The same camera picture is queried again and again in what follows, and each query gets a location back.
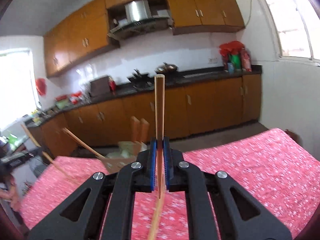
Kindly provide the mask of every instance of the person's hand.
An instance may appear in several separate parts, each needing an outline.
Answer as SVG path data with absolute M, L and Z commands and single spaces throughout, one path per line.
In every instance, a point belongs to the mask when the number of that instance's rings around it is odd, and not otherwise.
M 10 201 L 10 206 L 14 211 L 19 211 L 20 209 L 20 200 L 17 192 L 17 185 L 15 183 L 14 177 L 10 175 L 10 189 L 9 191 L 0 189 L 0 198 Z

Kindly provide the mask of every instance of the pink tablecloth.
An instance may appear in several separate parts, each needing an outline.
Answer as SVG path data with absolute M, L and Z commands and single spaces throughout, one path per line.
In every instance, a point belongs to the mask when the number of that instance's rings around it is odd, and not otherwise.
M 320 162 L 280 129 L 227 145 L 187 152 L 186 161 L 203 171 L 224 170 L 279 218 L 292 237 L 305 227 L 320 203 Z M 32 228 L 96 171 L 106 172 L 94 159 L 58 157 L 56 161 L 74 174 L 78 185 L 49 167 L 22 203 L 21 213 Z M 146 239 L 155 209 L 155 191 L 137 193 L 132 239 Z M 183 193 L 166 193 L 158 239 L 188 239 Z

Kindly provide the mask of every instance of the dark countertop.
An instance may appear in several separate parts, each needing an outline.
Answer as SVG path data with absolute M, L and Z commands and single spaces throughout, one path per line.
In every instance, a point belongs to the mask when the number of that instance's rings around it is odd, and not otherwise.
M 228 79 L 228 78 L 236 78 L 241 77 L 243 75 L 252 75 L 252 74 L 262 74 L 262 66 L 261 65 L 252 65 L 252 72 L 243 72 L 237 71 L 234 73 L 225 72 L 223 67 L 211 67 L 211 68 L 201 68 L 195 70 L 187 70 L 176 72 L 170 76 L 166 76 L 165 78 L 165 87 L 166 88 L 175 88 L 190 85 L 193 83 L 198 82 L 206 82 L 211 80 L 221 80 L 221 79 Z M 116 88 L 115 93 L 108 92 L 106 94 L 100 95 L 98 97 L 92 98 L 91 102 L 84 102 L 79 103 L 76 105 L 71 105 L 65 107 L 64 109 L 52 114 L 50 117 L 44 119 L 41 122 L 34 123 L 31 119 L 26 121 L 26 126 L 28 128 L 31 127 L 38 127 L 42 124 L 46 123 L 47 121 L 51 120 L 53 117 L 57 116 L 58 114 L 71 111 L 73 109 L 77 109 L 79 107 L 87 106 L 87 105 L 94 105 L 104 101 L 116 99 L 116 98 L 123 98 L 127 96 L 133 96 L 140 93 L 146 93 L 154 90 L 154 78 L 150 78 L 150 82 L 152 83 L 151 87 L 146 90 L 137 90 L 133 88 L 131 83 L 125 83 L 118 85 Z

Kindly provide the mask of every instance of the stainless steel range hood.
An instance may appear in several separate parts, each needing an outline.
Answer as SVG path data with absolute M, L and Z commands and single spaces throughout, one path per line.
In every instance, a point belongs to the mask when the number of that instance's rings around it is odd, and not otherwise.
M 128 23 L 110 30 L 108 35 L 116 40 L 164 30 L 169 27 L 169 16 L 152 16 L 147 0 L 133 1 L 125 5 Z

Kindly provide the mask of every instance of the floor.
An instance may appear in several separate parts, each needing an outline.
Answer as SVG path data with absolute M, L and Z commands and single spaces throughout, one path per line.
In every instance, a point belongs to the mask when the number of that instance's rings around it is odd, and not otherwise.
M 268 130 L 259 122 L 240 125 L 237 127 L 214 131 L 202 135 L 191 136 L 186 139 L 170 141 L 170 147 L 181 152 L 194 151 L 204 148 L 238 141 Z M 118 147 L 94 148 L 97 152 L 108 157 L 119 157 Z M 74 157 L 94 158 L 94 155 L 86 149 L 78 149 L 72 154 Z

